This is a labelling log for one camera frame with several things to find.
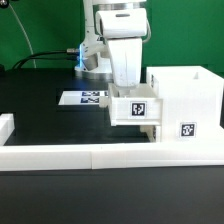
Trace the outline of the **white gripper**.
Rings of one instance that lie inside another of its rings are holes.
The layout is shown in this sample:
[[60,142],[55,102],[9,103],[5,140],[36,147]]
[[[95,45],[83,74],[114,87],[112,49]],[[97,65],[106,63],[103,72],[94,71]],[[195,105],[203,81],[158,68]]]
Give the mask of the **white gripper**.
[[142,36],[147,34],[146,10],[97,11],[95,19],[109,52],[115,85],[135,88],[140,83]]

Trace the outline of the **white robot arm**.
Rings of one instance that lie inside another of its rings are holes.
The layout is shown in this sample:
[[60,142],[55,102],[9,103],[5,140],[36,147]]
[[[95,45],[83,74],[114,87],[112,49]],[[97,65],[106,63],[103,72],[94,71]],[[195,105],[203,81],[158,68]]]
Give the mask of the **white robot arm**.
[[151,37],[147,0],[83,0],[85,37],[76,74],[112,80],[120,89],[139,85],[142,45]]

